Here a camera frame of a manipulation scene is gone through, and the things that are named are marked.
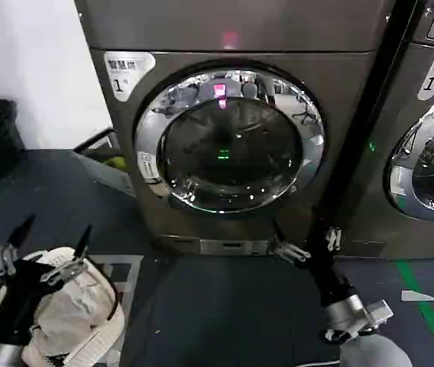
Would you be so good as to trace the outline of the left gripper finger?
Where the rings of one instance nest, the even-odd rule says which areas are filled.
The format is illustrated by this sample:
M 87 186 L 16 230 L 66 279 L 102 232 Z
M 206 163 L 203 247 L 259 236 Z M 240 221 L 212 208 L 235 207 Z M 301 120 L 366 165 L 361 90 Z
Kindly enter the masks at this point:
M 87 270 L 84 258 L 89 247 L 91 230 L 92 226 L 88 225 L 81 239 L 78 241 L 75 251 L 71 255 L 70 259 L 65 261 L 62 265 L 56 266 L 54 270 L 43 274 L 40 278 L 42 283 L 49 284 L 52 287 L 57 286 L 60 283 L 65 284 Z
M 18 250 L 27 238 L 35 217 L 34 214 L 28 216 L 21 225 L 13 229 L 7 241 L 0 244 L 0 276 L 12 276 L 16 273 Z

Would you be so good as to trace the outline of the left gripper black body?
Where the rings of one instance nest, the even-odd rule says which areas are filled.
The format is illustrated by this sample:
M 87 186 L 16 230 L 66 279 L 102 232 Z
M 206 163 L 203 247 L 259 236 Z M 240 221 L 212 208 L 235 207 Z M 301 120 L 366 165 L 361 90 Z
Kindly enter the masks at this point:
M 6 294 L 0 304 L 0 344 L 26 346 L 31 340 L 34 314 L 43 297 L 63 287 L 59 282 L 50 285 L 41 278 L 54 266 L 18 259 L 16 272 L 2 277 Z

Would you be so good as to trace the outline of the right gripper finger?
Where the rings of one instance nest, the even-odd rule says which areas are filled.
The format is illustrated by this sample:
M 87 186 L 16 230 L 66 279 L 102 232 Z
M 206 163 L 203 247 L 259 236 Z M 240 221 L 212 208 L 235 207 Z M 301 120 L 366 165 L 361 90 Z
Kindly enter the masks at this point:
M 339 227 L 330 227 L 325 234 L 325 240 L 329 252 L 338 252 L 342 244 L 342 230 Z
M 270 253 L 288 261 L 292 265 L 306 265 L 311 254 L 285 239 L 283 231 L 275 219 L 271 221 L 274 236 L 270 242 Z

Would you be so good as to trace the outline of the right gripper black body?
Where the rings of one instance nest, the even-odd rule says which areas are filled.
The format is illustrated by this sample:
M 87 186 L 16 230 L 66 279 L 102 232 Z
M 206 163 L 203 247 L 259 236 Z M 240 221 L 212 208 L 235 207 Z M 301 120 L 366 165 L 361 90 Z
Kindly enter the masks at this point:
M 325 243 L 309 243 L 306 247 L 311 257 L 306 261 L 320 294 L 323 307 L 342 301 L 355 294 L 355 288 L 335 266 L 333 254 Z

